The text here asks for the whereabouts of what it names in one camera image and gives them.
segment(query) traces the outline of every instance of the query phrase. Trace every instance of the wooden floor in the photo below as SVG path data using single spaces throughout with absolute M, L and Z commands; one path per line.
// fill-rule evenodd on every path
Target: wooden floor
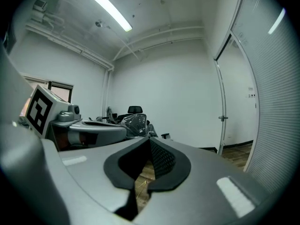
M 240 169 L 244 169 L 251 151 L 252 144 L 234 148 L 224 148 L 222 157 L 232 162 Z M 142 173 L 135 181 L 135 197 L 138 212 L 140 213 L 147 205 L 149 194 L 147 193 L 148 184 L 155 180 L 153 164 L 147 161 Z
M 222 157 L 226 158 L 240 169 L 244 169 L 248 160 L 252 144 L 234 147 L 223 148 Z
M 148 184 L 155 180 L 153 164 L 148 160 L 140 176 L 135 180 L 135 197 L 137 209 L 140 213 L 147 205 L 149 194 L 147 193 Z

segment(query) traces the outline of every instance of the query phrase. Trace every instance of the window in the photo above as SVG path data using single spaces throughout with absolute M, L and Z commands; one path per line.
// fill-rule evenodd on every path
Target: window
M 59 96 L 66 102 L 71 102 L 73 89 L 72 85 L 67 85 L 59 82 L 49 82 L 48 89 L 54 92 L 57 96 Z
M 47 88 L 47 89 L 51 90 L 57 96 L 59 96 L 61 99 L 65 100 L 66 102 L 69 102 L 69 103 L 71 102 L 72 89 L 73 89 L 72 85 L 32 78 L 32 77 L 28 77 L 28 76 L 24 76 L 24 78 L 27 80 L 27 82 L 33 89 L 35 89 L 37 87 L 37 85 L 40 85 L 43 88 Z M 30 102 L 30 98 L 27 99 L 27 101 L 20 113 L 20 116 L 25 116 L 29 102 Z

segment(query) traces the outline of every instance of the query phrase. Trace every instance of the door frame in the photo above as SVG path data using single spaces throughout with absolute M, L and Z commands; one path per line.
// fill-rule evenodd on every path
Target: door frame
M 222 44 L 221 44 L 221 46 L 220 46 L 220 48 L 219 48 L 216 56 L 213 57 L 214 60 L 218 60 L 218 58 L 220 57 L 221 53 L 225 49 L 225 46 L 226 46 L 226 44 L 227 44 L 227 42 L 229 40 L 229 37 L 230 37 L 230 32 L 232 31 L 233 27 L 235 26 L 235 21 L 236 21 L 236 19 L 238 17 L 241 5 L 242 5 L 242 0 L 238 0 L 237 6 L 235 8 L 235 11 L 234 11 L 234 14 L 233 14 L 233 17 L 232 17 L 232 21 L 231 21 L 231 23 L 229 25 L 229 28 L 228 28 L 228 31 L 227 31 L 227 33 L 225 35 L 225 38 L 224 38 L 224 40 L 223 40 L 223 42 L 222 42 Z
M 248 157 L 248 160 L 247 160 L 247 163 L 244 167 L 244 172 L 247 171 L 248 169 L 248 166 L 249 166 L 249 163 L 251 161 L 251 158 L 252 158 L 252 155 L 253 155 L 253 152 L 254 152 L 254 149 L 255 149 L 255 145 L 256 145 L 256 141 L 257 141 L 257 136 L 258 136 L 258 128 L 259 128 L 259 118 L 260 118 L 260 107 L 259 107 L 259 94 L 258 94 L 258 91 L 257 91 L 257 84 L 256 84 L 256 80 L 255 80 L 255 77 L 254 77 L 254 73 L 253 73 L 253 69 L 252 69 L 252 66 L 251 66 L 251 63 L 249 61 L 249 58 L 248 56 L 246 55 L 242 45 L 240 44 L 240 41 L 238 40 L 238 38 L 234 35 L 234 33 L 232 32 L 232 30 L 230 30 L 230 35 L 232 36 L 232 38 L 235 40 L 236 44 L 238 45 L 240 51 L 242 52 L 243 54 L 243 57 L 246 61 L 246 65 L 250 71 L 250 74 L 251 74 L 251 78 L 252 78 L 252 82 L 253 82 L 253 89 L 254 89 L 254 92 L 256 94 L 255 96 L 255 103 L 256 103 L 256 121 L 255 121 L 255 133 L 254 133 L 254 138 L 253 138 L 253 143 L 252 143 L 252 147 L 251 147 L 251 151 L 250 151 L 250 154 L 249 154 L 249 157 Z
M 229 41 L 230 38 L 232 38 L 236 42 L 236 44 L 238 45 L 240 51 L 243 54 L 243 57 L 244 57 L 245 62 L 246 62 L 246 66 L 248 67 L 250 75 L 251 75 L 251 78 L 252 78 L 253 89 L 254 89 L 254 92 L 256 94 L 256 96 L 255 96 L 255 103 L 256 103 L 255 134 L 254 134 L 254 138 L 253 138 L 253 143 L 252 143 L 251 151 L 250 151 L 247 163 L 246 163 L 245 168 L 244 168 L 244 172 L 246 172 L 247 169 L 248 169 L 249 163 L 251 161 L 251 158 L 252 158 L 252 155 L 253 155 L 253 152 L 254 152 L 254 149 L 255 149 L 255 145 L 256 145 L 257 136 L 258 136 L 259 117 L 260 117 L 259 94 L 258 94 L 258 91 L 257 91 L 257 84 L 256 84 L 256 80 L 255 80 L 254 73 L 253 73 L 251 64 L 249 62 L 249 59 L 248 59 L 248 57 L 247 57 L 244 49 L 242 48 L 242 46 L 240 44 L 240 41 L 237 39 L 237 37 L 234 35 L 234 33 L 230 30 L 229 31 L 229 36 L 227 38 L 227 41 L 226 41 L 224 47 L 222 48 L 221 53 L 218 55 L 217 60 L 214 60 L 215 61 L 215 65 L 216 65 L 216 69 L 217 69 L 217 73 L 218 73 L 218 77 L 219 77 L 220 86 L 221 86 L 222 105 L 225 106 L 225 108 L 223 108 L 223 116 L 226 117 L 226 100 L 225 100 L 225 89 L 224 89 L 224 85 L 223 85 L 222 75 L 221 75 L 221 71 L 220 71 L 219 65 L 218 65 L 218 59 L 221 56 L 221 54 L 223 53 L 223 51 L 224 51 L 225 47 L 227 46 L 228 41 Z M 218 150 L 218 154 L 219 155 L 222 154 L 222 150 L 223 150 L 223 146 L 224 146 L 225 129 L 226 129 L 226 119 L 225 119 L 225 121 L 223 122 L 223 125 L 222 125 L 221 141 L 220 141 L 220 147 L 219 147 L 219 150 Z

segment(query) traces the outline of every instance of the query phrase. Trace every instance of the ceiling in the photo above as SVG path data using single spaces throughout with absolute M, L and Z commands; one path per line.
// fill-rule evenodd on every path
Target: ceiling
M 54 29 L 46 22 L 40 26 L 72 39 L 108 61 L 131 51 L 140 58 L 149 47 L 202 38 L 204 33 L 202 0 L 109 0 L 133 27 L 129 32 L 94 0 L 44 1 L 48 3 L 47 12 L 62 18 L 64 24 L 55 24 Z M 103 27 L 95 25 L 98 20 Z

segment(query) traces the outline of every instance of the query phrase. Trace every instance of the fluorescent ceiling light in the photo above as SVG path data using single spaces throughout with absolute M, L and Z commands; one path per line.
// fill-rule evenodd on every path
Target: fluorescent ceiling light
M 101 5 L 117 22 L 120 26 L 126 31 L 132 30 L 130 24 L 122 16 L 122 14 L 115 8 L 115 6 L 109 0 L 95 0 Z
M 281 10 L 281 13 L 279 14 L 277 20 L 274 22 L 273 26 L 270 28 L 270 30 L 268 31 L 269 34 L 272 34 L 275 29 L 277 28 L 277 26 L 280 24 L 281 20 L 283 19 L 283 17 L 285 16 L 285 9 L 283 8 Z

